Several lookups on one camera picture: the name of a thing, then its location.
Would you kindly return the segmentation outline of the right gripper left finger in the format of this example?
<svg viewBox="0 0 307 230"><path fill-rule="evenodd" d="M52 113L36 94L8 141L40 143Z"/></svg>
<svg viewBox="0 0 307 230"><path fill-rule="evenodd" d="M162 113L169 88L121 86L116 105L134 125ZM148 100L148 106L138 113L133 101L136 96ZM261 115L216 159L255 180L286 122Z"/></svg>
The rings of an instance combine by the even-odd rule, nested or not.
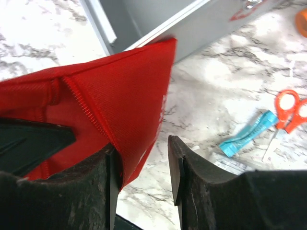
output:
<svg viewBox="0 0 307 230"><path fill-rule="evenodd" d="M119 194L119 155L106 145L47 180L0 174L3 230L111 230Z"/></svg>

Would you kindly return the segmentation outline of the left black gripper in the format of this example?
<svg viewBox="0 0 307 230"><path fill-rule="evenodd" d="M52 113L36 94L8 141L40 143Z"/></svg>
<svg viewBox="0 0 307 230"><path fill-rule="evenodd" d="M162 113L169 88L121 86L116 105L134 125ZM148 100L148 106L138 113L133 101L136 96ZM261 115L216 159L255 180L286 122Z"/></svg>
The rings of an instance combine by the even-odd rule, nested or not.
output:
<svg viewBox="0 0 307 230"><path fill-rule="evenodd" d="M22 119L0 119L0 170L25 176L76 141L70 127Z"/></svg>

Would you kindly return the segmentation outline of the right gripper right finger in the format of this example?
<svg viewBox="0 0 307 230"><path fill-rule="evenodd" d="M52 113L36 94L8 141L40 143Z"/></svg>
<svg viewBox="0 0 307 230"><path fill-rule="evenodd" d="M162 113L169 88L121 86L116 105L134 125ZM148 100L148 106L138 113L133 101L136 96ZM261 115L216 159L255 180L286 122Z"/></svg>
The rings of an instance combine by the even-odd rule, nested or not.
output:
<svg viewBox="0 0 307 230"><path fill-rule="evenodd" d="M168 138L172 193L183 230L304 230L307 172L225 171Z"/></svg>

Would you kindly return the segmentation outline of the small clear pill packets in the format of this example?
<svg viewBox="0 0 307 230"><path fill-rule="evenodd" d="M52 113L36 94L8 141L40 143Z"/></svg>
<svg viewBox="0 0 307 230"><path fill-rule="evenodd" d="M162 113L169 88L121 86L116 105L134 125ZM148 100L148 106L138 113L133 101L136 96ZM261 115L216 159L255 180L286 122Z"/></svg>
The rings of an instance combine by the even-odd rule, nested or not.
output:
<svg viewBox="0 0 307 230"><path fill-rule="evenodd" d="M233 160L227 156L220 155L218 153L212 153L209 160L219 168L230 172L235 175L240 175L244 172L255 171L254 168L249 167L243 163Z"/></svg>

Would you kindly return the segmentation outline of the teal bandage roll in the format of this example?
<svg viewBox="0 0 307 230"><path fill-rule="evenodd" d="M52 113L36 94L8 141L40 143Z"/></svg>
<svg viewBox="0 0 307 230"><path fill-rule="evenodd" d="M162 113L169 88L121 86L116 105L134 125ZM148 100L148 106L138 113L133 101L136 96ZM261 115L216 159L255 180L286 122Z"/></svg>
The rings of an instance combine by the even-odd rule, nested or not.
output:
<svg viewBox="0 0 307 230"><path fill-rule="evenodd" d="M231 158L262 132L278 122L279 118L272 111L268 110L243 127L236 136L222 142L218 147L227 157Z"/></svg>

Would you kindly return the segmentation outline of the red first aid pouch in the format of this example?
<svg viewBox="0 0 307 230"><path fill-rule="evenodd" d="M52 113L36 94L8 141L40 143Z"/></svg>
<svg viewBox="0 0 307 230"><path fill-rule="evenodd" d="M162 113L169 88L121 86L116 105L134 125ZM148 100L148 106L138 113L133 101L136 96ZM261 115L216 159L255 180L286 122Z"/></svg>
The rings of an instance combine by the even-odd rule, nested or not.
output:
<svg viewBox="0 0 307 230"><path fill-rule="evenodd" d="M26 177L47 179L111 143L121 156L121 187L135 180L161 128L176 45L171 38L2 81L2 117L71 127L76 137Z"/></svg>

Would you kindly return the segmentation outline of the orange scissors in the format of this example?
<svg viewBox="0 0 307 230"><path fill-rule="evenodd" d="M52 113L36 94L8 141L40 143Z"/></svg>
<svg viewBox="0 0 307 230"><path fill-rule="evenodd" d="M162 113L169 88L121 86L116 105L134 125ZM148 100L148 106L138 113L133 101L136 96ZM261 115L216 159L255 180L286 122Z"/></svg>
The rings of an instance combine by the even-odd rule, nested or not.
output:
<svg viewBox="0 0 307 230"><path fill-rule="evenodd" d="M286 89L276 96L275 108L279 121L275 126L276 131L262 158L263 162L270 162L274 151L278 149L283 139L307 121L307 116L301 115L301 111L306 105L307 100L301 99L300 95L294 90Z"/></svg>

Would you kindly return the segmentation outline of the brown medicine bottle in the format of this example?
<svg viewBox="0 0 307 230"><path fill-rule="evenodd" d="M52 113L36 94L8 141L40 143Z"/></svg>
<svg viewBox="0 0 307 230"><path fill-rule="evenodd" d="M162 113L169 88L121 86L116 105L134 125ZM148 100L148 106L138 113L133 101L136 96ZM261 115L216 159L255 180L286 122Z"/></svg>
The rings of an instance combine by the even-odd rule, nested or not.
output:
<svg viewBox="0 0 307 230"><path fill-rule="evenodd" d="M298 32L307 38L307 8L298 12L295 16L295 25Z"/></svg>

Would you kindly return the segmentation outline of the silver metal case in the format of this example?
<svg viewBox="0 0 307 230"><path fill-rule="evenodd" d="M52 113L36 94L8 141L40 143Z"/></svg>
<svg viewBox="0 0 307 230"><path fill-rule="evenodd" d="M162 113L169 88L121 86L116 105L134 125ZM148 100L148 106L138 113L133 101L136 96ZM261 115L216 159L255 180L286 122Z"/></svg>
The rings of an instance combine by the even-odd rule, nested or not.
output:
<svg viewBox="0 0 307 230"><path fill-rule="evenodd" d="M278 4L277 0L81 0L106 55L173 37L176 61Z"/></svg>

